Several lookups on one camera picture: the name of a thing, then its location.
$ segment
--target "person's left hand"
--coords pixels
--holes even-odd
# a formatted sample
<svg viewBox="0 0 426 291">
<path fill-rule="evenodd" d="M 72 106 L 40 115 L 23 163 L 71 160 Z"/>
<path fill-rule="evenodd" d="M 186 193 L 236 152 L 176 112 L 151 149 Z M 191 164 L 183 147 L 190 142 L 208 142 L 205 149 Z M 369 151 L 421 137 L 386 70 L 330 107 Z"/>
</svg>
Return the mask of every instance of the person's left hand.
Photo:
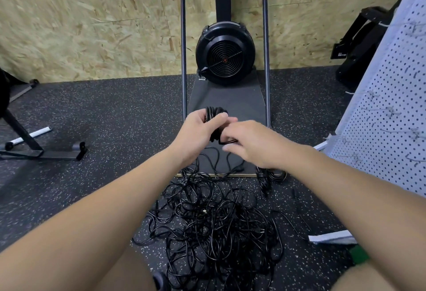
<svg viewBox="0 0 426 291">
<path fill-rule="evenodd" d="M 223 112 L 208 122 L 204 122 L 206 110 L 196 110 L 190 113 L 170 148 L 182 156 L 182 167 L 187 167 L 195 161 L 198 154 L 207 146 L 210 135 L 216 128 L 225 128 L 230 123 L 237 122 L 237 117 L 229 117 Z"/>
</svg>

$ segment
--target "forearm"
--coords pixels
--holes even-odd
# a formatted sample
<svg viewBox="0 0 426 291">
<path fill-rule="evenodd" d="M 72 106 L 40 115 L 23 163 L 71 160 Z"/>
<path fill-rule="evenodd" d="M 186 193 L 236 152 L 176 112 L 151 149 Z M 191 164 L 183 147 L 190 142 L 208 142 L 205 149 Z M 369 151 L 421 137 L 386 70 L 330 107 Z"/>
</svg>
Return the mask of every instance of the forearm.
<svg viewBox="0 0 426 291">
<path fill-rule="evenodd" d="M 426 200 L 303 145 L 283 168 L 312 190 L 404 290 L 426 285 Z"/>
<path fill-rule="evenodd" d="M 0 254 L 0 289 L 92 287 L 123 253 L 180 166 L 167 148 L 35 228 Z"/>
</svg>

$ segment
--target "green object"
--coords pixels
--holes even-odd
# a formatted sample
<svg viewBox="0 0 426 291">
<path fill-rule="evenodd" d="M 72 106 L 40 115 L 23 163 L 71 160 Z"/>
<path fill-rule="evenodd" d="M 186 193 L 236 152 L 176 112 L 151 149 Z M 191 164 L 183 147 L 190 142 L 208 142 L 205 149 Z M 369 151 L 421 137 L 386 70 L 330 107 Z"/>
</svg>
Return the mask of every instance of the green object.
<svg viewBox="0 0 426 291">
<path fill-rule="evenodd" d="M 359 245 L 351 248 L 349 252 L 351 253 L 352 260 L 356 265 L 364 263 L 370 258 L 366 251 L 364 251 L 364 249 Z"/>
</svg>

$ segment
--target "wooden wall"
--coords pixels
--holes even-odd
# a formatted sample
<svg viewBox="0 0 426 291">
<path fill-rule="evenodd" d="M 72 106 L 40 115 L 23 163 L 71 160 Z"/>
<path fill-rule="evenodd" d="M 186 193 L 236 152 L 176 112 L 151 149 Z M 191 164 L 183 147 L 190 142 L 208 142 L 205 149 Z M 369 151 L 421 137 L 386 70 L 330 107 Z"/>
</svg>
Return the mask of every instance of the wooden wall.
<svg viewBox="0 0 426 291">
<path fill-rule="evenodd" d="M 322 66 L 359 10 L 396 0 L 269 0 L 271 68 Z M 232 0 L 263 68 L 262 0 Z M 76 81 L 180 74 L 180 0 L 0 0 L 0 66 L 20 79 Z M 187 0 L 187 63 L 194 73 L 215 0 Z"/>
</svg>

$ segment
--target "white pegboard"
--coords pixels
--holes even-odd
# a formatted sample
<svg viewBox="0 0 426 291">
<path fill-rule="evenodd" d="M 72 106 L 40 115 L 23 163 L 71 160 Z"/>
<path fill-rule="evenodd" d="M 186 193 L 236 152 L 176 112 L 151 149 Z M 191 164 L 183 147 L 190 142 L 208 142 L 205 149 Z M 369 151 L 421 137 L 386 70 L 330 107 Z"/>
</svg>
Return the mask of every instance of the white pegboard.
<svg viewBox="0 0 426 291">
<path fill-rule="evenodd" d="M 426 197 L 426 0 L 402 0 L 324 152 Z"/>
</svg>

